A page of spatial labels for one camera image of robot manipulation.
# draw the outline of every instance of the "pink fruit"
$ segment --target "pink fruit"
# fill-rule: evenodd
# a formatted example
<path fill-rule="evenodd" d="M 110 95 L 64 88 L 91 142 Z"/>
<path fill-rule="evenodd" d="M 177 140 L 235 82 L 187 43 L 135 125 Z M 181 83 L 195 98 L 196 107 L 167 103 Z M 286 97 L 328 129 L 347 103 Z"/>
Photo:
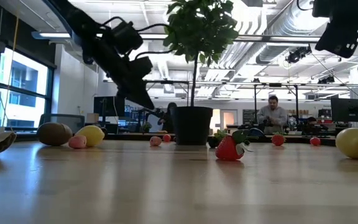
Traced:
<path fill-rule="evenodd" d="M 83 149 L 86 147 L 86 137 L 73 136 L 68 140 L 68 146 L 73 149 Z"/>
<path fill-rule="evenodd" d="M 153 136 L 150 138 L 150 146 L 159 146 L 162 140 L 160 137 Z"/>
<path fill-rule="evenodd" d="M 165 141 L 165 142 L 170 142 L 171 141 L 171 135 L 169 134 L 166 134 L 162 137 L 162 139 Z"/>

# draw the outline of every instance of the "chair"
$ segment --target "chair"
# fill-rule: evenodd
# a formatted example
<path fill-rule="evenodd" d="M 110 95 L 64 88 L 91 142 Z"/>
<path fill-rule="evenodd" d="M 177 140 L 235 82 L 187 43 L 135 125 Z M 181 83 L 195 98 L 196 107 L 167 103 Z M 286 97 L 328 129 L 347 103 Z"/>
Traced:
<path fill-rule="evenodd" d="M 73 133 L 79 131 L 85 125 L 85 117 L 82 115 L 73 114 L 43 114 L 40 118 L 41 124 L 47 122 L 56 122 L 67 125 Z"/>

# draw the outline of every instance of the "person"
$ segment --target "person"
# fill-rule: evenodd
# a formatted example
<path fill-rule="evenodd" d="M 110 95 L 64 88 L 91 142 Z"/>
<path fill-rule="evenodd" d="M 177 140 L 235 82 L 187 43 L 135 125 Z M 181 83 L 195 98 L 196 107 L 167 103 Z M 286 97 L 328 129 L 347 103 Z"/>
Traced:
<path fill-rule="evenodd" d="M 262 107 L 257 113 L 258 122 L 264 123 L 265 134 L 282 132 L 283 126 L 287 123 L 287 111 L 278 106 L 277 96 L 268 98 L 268 105 Z"/>
<path fill-rule="evenodd" d="M 328 127 L 317 123 L 317 119 L 309 117 L 306 119 L 306 124 L 302 127 L 302 134 L 310 134 L 312 136 L 318 135 L 321 130 L 327 131 Z"/>
<path fill-rule="evenodd" d="M 176 108 L 177 104 L 171 102 L 168 104 L 167 112 L 164 114 L 162 118 L 157 122 L 158 125 L 162 124 L 162 130 L 168 133 L 173 133 L 173 122 L 171 118 L 171 108 Z"/>

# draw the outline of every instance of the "black pot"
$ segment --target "black pot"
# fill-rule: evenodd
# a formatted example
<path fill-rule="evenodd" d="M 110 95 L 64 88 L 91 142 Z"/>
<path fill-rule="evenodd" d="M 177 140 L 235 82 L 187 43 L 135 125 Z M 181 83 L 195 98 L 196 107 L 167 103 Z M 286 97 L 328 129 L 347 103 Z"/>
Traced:
<path fill-rule="evenodd" d="M 213 109 L 179 106 L 171 109 L 173 128 L 179 145 L 205 145 Z"/>
<path fill-rule="evenodd" d="M 208 144 L 211 148 L 215 148 L 219 145 L 219 140 L 216 138 L 216 137 L 211 137 L 209 140 L 208 140 Z"/>

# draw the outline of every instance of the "doorway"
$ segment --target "doorway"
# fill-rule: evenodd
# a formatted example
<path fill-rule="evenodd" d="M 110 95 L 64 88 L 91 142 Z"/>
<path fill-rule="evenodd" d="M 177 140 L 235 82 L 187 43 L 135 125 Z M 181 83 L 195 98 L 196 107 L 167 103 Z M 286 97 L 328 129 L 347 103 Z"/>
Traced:
<path fill-rule="evenodd" d="M 227 125 L 238 125 L 237 110 L 221 110 L 221 130 L 225 130 Z"/>

